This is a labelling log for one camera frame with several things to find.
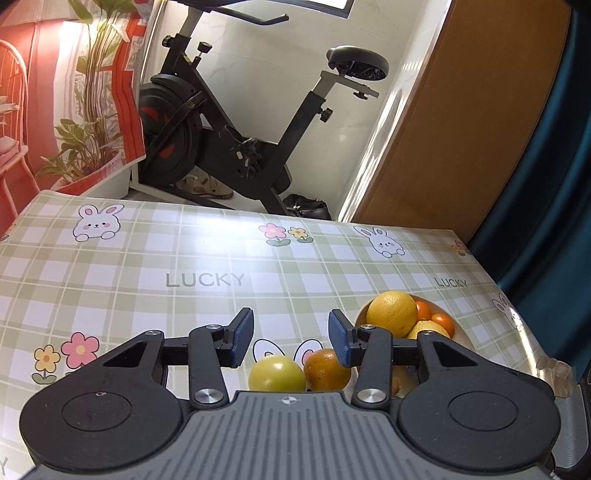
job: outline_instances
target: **teal curtain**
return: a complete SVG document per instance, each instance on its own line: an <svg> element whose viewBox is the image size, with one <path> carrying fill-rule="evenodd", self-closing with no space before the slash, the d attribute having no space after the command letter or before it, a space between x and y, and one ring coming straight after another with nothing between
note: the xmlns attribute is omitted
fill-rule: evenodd
<svg viewBox="0 0 591 480"><path fill-rule="evenodd" d="M591 22L576 11L530 143L469 248L546 353L581 374L591 358Z"/></svg>

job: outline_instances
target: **window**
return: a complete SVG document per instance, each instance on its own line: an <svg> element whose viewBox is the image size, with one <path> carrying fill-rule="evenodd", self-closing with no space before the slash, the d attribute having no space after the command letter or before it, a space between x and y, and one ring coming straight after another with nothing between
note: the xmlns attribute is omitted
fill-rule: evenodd
<svg viewBox="0 0 591 480"><path fill-rule="evenodd" d="M311 8L337 17L347 18L351 12L354 0L275 0L282 4L297 5Z"/></svg>

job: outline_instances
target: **black bag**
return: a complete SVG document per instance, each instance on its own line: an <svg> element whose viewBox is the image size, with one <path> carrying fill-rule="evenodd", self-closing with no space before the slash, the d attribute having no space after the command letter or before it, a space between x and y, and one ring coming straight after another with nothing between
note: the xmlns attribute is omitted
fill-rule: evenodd
<svg viewBox="0 0 591 480"><path fill-rule="evenodd" d="M298 217L314 218L316 220L332 220L329 208L322 200L310 200L302 195L292 193L283 200L290 212Z"/></svg>

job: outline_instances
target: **exercise bike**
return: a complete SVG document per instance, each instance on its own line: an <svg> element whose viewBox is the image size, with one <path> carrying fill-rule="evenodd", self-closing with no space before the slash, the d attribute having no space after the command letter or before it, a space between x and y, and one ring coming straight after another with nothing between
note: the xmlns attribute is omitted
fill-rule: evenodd
<svg viewBox="0 0 591 480"><path fill-rule="evenodd" d="M291 184L286 166L291 153L316 117L327 122L333 113L323 108L335 83L353 89L360 99L378 97L378 92L351 80L377 81L386 78L388 62L381 55L362 48L341 46L327 52L328 65L338 74L323 71L279 143L243 137L232 125L220 102L203 80L197 67L212 46L201 42L199 54L190 60L185 50L204 13L218 12L256 25L275 25L287 15L262 20L225 7L244 0L183 0L188 16L179 33L167 35L168 48L159 74L140 88L139 114L144 126L146 159L140 165L140 182L198 205L228 208L210 199L174 186L197 166L235 192L260 200L267 212L290 213L279 195ZM209 123L204 127L202 116Z"/></svg>

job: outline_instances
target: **wooden bowl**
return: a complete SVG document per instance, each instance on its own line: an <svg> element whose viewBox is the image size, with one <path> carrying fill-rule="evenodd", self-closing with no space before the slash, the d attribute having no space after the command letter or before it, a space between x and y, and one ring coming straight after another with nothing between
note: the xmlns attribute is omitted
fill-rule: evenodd
<svg viewBox="0 0 591 480"><path fill-rule="evenodd" d="M429 305L429 308L431 308L431 313L445 313L446 315L448 315L452 319L453 325L455 327L455 333L453 335L452 340L454 342L459 343L463 347L468 348L468 350L471 350L472 352L476 353L476 348L474 347L474 344L472 343L464 329L457 323L457 321L451 315L449 315L448 312L443 310L438 305L434 304L432 301L428 301L427 299L417 297L416 295L412 294L410 296L413 298L414 301L423 301L427 305ZM365 305L363 305L363 307L357 314L357 317L355 318L356 327L365 325L367 323L365 317L369 309L369 304L372 302L373 300L370 300ZM395 385L400 385L400 388L397 393L395 392ZM397 394L397 396L404 398L404 396L417 385L418 382L416 375L413 374L412 371L409 371L407 367L403 367L400 365L392 367L392 394Z"/></svg>

